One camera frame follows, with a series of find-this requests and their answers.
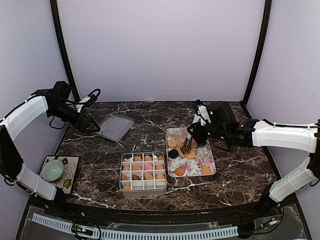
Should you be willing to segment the silver metal tongs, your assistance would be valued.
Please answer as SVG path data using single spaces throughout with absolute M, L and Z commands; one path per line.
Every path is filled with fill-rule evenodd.
M 184 142 L 182 143 L 182 145 L 180 146 L 180 151 L 183 155 L 189 154 L 192 149 L 193 127 L 197 123 L 199 123 L 199 121 L 200 121 L 200 116 L 196 114 L 193 118 L 192 124 L 187 127 L 187 136 Z

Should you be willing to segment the orange cookie column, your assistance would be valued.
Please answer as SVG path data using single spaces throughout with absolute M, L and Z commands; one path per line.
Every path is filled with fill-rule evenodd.
M 164 170 L 165 168 L 164 168 L 163 165 L 158 164 L 158 165 L 156 165 L 155 169 L 156 169 L 156 170 Z

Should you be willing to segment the pink round cookie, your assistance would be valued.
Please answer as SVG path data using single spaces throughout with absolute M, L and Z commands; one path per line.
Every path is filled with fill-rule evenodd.
M 144 170 L 146 170 L 146 171 L 151 171 L 151 170 L 153 170 L 154 169 L 154 167 L 153 167 L 153 165 L 151 164 L 151 163 L 146 163 L 146 164 L 144 164 Z

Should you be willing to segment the tan oval biscuit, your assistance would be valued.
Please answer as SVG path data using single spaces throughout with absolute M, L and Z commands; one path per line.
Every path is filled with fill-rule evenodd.
M 153 180 L 154 179 L 153 174 L 150 173 L 150 172 L 145 172 L 144 173 L 144 179 L 145 180 Z

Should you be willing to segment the silver divided cookie tin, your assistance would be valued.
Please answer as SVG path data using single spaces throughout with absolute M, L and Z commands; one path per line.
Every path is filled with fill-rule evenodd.
M 151 156 L 152 161 L 144 161 L 145 156 Z M 163 156 L 164 160 L 158 160 L 158 156 Z M 134 161 L 135 156 L 141 156 L 142 161 Z M 144 164 L 152 164 L 153 170 L 144 170 Z M 164 169 L 156 169 L 156 165 L 163 165 Z M 130 170 L 124 171 L 124 166 L 130 166 Z M 133 171 L 133 166 L 139 166 L 141 171 Z M 153 180 L 145 180 L 144 173 L 152 173 Z M 165 179 L 156 179 L 157 174 L 163 174 Z M 128 180 L 122 180 L 122 175 L 127 176 Z M 138 175 L 141 180 L 133 180 L 133 175 Z M 123 190 L 123 186 L 130 185 L 131 190 Z M 147 197 L 159 196 L 166 193 L 167 176 L 165 168 L 165 156 L 161 151 L 124 153 L 121 156 L 119 189 L 125 196 Z

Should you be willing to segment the brown flower cookie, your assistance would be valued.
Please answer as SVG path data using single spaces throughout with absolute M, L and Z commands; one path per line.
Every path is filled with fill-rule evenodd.
M 136 175 L 136 174 L 133 174 L 132 175 L 132 179 L 135 180 L 135 181 L 139 181 L 139 180 L 141 180 L 141 177 Z

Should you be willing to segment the orange cookie bottom row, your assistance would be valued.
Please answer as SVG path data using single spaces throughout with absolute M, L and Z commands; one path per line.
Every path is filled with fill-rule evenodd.
M 129 191 L 129 190 L 131 190 L 131 186 L 130 185 L 124 185 L 122 187 L 122 189 L 125 190 L 125 191 Z

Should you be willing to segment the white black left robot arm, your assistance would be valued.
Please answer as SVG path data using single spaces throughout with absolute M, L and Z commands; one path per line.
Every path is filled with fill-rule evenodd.
M 70 100 L 71 86 L 58 81 L 53 88 L 38 89 L 24 102 L 0 120 L 0 174 L 4 182 L 18 185 L 28 194 L 52 201 L 51 210 L 60 218 L 67 218 L 70 206 L 64 202 L 62 189 L 40 177 L 40 158 L 59 137 L 54 127 L 45 130 L 45 118 L 61 120 L 82 133 L 96 133 L 100 127 L 85 112 L 101 93 L 94 89 L 81 100 Z

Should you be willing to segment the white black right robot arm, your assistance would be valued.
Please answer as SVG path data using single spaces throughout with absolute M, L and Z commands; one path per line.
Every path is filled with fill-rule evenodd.
M 238 122 L 228 102 L 216 101 L 206 105 L 199 99 L 193 102 L 192 124 L 187 128 L 184 153 L 191 142 L 204 146 L 207 140 L 222 141 L 227 146 L 278 147 L 308 153 L 307 158 L 280 180 L 267 186 L 255 213 L 266 217 L 275 204 L 320 178 L 320 124 L 284 124 L 266 119 L 243 119 Z

